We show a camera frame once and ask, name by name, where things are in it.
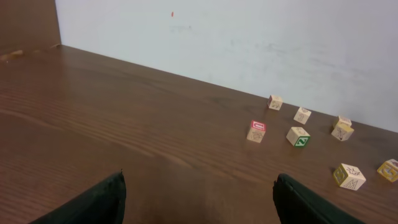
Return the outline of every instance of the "toy block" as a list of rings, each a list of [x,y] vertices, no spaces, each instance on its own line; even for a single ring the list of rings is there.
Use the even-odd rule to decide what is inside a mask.
[[[390,159],[378,168],[377,172],[391,182],[398,180],[398,162]]]
[[[304,147],[310,140],[310,134],[301,127],[292,127],[286,138],[294,147]]]
[[[358,167],[340,164],[333,173],[336,183],[343,188],[358,190],[366,181]]]
[[[337,116],[336,121],[333,123],[333,127],[335,128],[337,124],[347,124],[347,126],[351,127],[352,122],[350,119],[339,115]]]
[[[337,124],[335,129],[331,132],[331,135],[339,139],[340,141],[345,141],[353,134],[354,129],[347,126],[346,124]]]
[[[266,124],[251,121],[247,139],[260,143],[266,133]]]
[[[305,109],[305,108],[299,108],[296,115],[294,116],[293,120],[298,121],[302,124],[305,124],[309,117],[311,116],[311,111]]]
[[[267,105],[268,105],[268,108],[270,108],[270,109],[280,110],[280,107],[282,106],[282,103],[284,103],[282,97],[271,95],[269,97]]]

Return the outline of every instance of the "wooden table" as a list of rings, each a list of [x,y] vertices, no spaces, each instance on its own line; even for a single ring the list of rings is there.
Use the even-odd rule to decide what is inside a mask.
[[[398,222],[398,184],[376,169],[398,158],[398,134],[313,112],[297,149],[296,106],[60,47],[0,64],[0,223],[27,223],[123,168],[125,223],[279,223],[273,181],[285,172],[368,223]],[[267,124],[262,143],[250,121]],[[339,163],[367,178],[339,188]]]

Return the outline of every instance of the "white wall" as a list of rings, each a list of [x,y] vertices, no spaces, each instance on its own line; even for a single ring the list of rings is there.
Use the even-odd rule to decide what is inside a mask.
[[[56,3],[64,45],[398,132],[396,0]]]

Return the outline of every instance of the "black object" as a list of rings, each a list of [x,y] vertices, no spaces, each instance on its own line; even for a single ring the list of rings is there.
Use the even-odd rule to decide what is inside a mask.
[[[126,183],[118,172],[31,224],[122,224],[125,201]]]
[[[274,182],[274,203],[282,224],[363,223],[287,174],[279,174],[277,181]]]

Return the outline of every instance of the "wood grain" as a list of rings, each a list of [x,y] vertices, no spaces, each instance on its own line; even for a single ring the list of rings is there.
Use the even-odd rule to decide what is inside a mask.
[[[397,133],[354,122],[339,142],[335,118],[314,111],[297,149],[285,138],[302,126],[297,107],[266,103],[64,46],[0,65],[0,223],[27,223],[121,168],[125,223],[279,223],[281,172],[364,222],[398,222],[398,185],[376,172],[398,158]],[[267,125],[260,144],[246,140],[252,119]],[[335,184],[340,163],[367,178],[357,192]]]

